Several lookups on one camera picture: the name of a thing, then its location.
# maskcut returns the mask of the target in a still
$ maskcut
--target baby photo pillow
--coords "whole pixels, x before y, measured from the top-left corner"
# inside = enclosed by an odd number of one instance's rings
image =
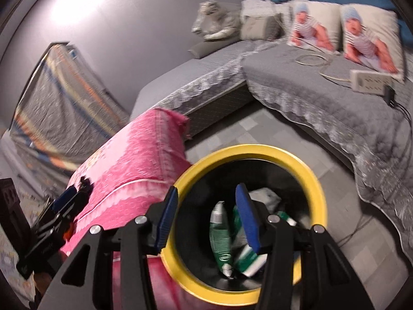
[[[341,6],[344,57],[404,83],[396,13],[363,4]]]
[[[288,44],[314,51],[335,52],[341,35],[340,5],[296,2]]]

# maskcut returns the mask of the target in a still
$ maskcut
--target pink blanket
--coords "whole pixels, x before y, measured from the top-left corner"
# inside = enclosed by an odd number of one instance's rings
[[[164,199],[169,186],[190,167],[182,136],[188,118],[156,108],[119,131],[73,174],[94,183],[88,205],[76,218],[75,232],[62,248],[69,255],[92,225],[112,229],[125,225]],[[185,292],[166,272],[160,258],[149,258],[149,272],[159,310],[218,309]],[[114,308],[120,309],[120,262],[113,264]]]

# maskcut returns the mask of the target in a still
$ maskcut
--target green tube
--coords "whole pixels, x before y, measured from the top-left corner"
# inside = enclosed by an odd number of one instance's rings
[[[233,273],[231,236],[223,201],[216,203],[212,210],[211,219],[209,221],[209,240],[219,270],[226,277],[231,277]]]

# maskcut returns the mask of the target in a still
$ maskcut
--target white cable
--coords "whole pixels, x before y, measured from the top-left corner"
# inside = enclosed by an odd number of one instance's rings
[[[325,53],[325,52],[324,52],[323,50],[321,50],[318,46],[315,46],[315,45],[307,42],[306,40],[303,40],[302,38],[298,38],[298,37],[291,37],[291,38],[294,38],[294,39],[296,39],[296,40],[303,41],[304,43],[306,43],[306,44],[308,44],[308,45],[310,45],[310,46],[312,46],[312,47],[315,47],[316,49],[320,50],[322,53]],[[310,57],[310,56],[319,57],[319,58],[323,59],[324,62],[321,63],[321,64],[309,64],[309,63],[303,63],[303,62],[300,61],[301,58],[303,58],[303,57]],[[331,75],[326,75],[326,74],[324,74],[324,71],[330,66],[330,64],[331,64],[332,61],[330,61],[329,59],[327,59],[326,57],[324,57],[324,56],[322,56],[322,55],[315,55],[315,54],[313,54],[313,53],[309,53],[309,54],[306,54],[306,55],[301,55],[300,57],[298,57],[298,58],[295,60],[295,62],[298,63],[298,64],[300,64],[300,65],[305,65],[305,66],[324,66],[324,68],[321,69],[321,71],[319,72],[319,74],[320,74],[322,77],[326,78],[327,80],[336,80],[336,81],[341,81],[341,82],[352,82],[350,79],[337,78],[337,77],[332,77]]]

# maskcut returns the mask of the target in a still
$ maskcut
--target plug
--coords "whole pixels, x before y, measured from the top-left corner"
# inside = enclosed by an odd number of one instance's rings
[[[364,70],[350,70],[352,89],[356,92],[384,95],[386,85],[392,85],[390,73]]]
[[[386,101],[386,104],[391,108],[394,108],[394,96],[396,95],[396,91],[389,85],[385,85],[384,91],[384,99]]]

